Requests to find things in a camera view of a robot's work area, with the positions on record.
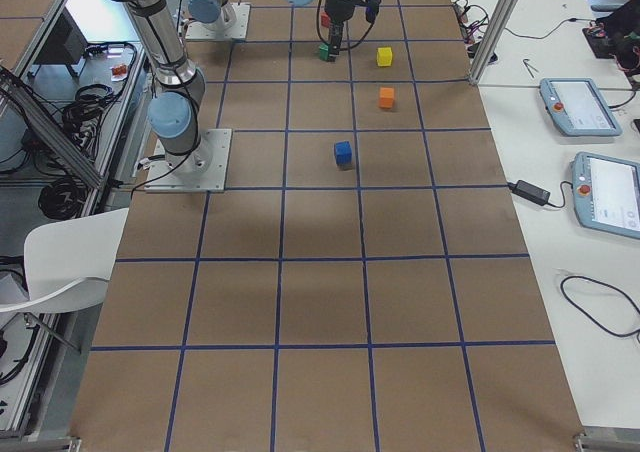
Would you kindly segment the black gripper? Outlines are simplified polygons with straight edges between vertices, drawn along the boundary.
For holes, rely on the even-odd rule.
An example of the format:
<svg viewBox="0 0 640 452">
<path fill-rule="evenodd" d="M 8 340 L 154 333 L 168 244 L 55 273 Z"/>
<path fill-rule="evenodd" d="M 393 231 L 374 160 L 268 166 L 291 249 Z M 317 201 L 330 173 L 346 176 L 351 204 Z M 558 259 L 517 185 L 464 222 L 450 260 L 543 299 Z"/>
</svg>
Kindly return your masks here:
<svg viewBox="0 0 640 452">
<path fill-rule="evenodd" d="M 326 4 L 324 12 L 330 20 L 327 60 L 335 61 L 336 46 L 334 38 L 343 36 L 344 24 L 353 17 L 355 6 L 353 4 Z"/>
</svg>

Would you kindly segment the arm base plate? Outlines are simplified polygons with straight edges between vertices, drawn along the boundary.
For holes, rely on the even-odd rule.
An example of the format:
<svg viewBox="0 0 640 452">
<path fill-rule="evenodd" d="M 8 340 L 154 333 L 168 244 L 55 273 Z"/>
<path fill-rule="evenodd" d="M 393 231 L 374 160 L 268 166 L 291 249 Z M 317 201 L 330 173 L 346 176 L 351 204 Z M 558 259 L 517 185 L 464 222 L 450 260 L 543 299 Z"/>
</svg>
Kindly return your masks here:
<svg viewBox="0 0 640 452">
<path fill-rule="evenodd" d="M 183 21 L 183 37 L 188 41 L 244 41 L 251 6 L 216 0 L 191 0 Z"/>
<path fill-rule="evenodd" d="M 182 157 L 165 157 L 164 147 L 157 139 L 154 153 L 163 158 L 150 164 L 144 190 L 151 193 L 223 192 L 232 133 L 231 129 L 202 131 L 198 148 L 184 163 Z"/>
</svg>

